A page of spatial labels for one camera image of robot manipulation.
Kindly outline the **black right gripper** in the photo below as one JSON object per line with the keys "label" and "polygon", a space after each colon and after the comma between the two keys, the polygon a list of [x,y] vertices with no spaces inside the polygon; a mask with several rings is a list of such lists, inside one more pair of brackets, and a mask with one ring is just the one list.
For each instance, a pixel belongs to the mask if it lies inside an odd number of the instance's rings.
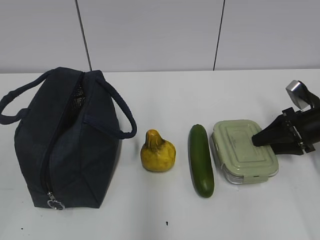
{"label": "black right gripper", "polygon": [[256,147],[271,145],[276,155],[297,155],[315,151],[320,141],[320,108],[294,111],[292,107],[282,111],[265,129],[252,136]]}

